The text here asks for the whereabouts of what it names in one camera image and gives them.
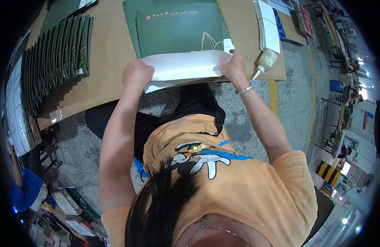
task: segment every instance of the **concrete floor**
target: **concrete floor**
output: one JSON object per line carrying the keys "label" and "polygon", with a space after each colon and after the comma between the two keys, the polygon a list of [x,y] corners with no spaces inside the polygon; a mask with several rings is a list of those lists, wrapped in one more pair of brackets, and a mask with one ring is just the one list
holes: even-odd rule
{"label": "concrete floor", "polygon": [[[311,173],[319,163],[320,150],[315,148],[316,137],[321,128],[321,119],[326,103],[320,98],[329,98],[329,80],[339,79],[339,69],[328,66],[328,57],[316,48],[315,39],[309,47],[299,47],[282,42],[287,80],[277,82],[278,117],[287,132],[293,150],[306,152]],[[254,83],[257,93],[269,103],[269,82]],[[226,112],[225,126],[232,146],[240,153],[267,160],[266,152],[250,123],[249,115],[234,93],[231,84],[213,84],[219,105]],[[179,88],[163,89],[143,95],[138,111],[152,115],[173,112],[179,100]],[[98,190],[98,162],[101,140],[86,126],[85,112],[69,117],[59,124],[59,156],[63,165],[59,168],[58,186],[75,186],[93,209],[102,214]],[[142,181],[133,166],[131,177],[138,192]]]}

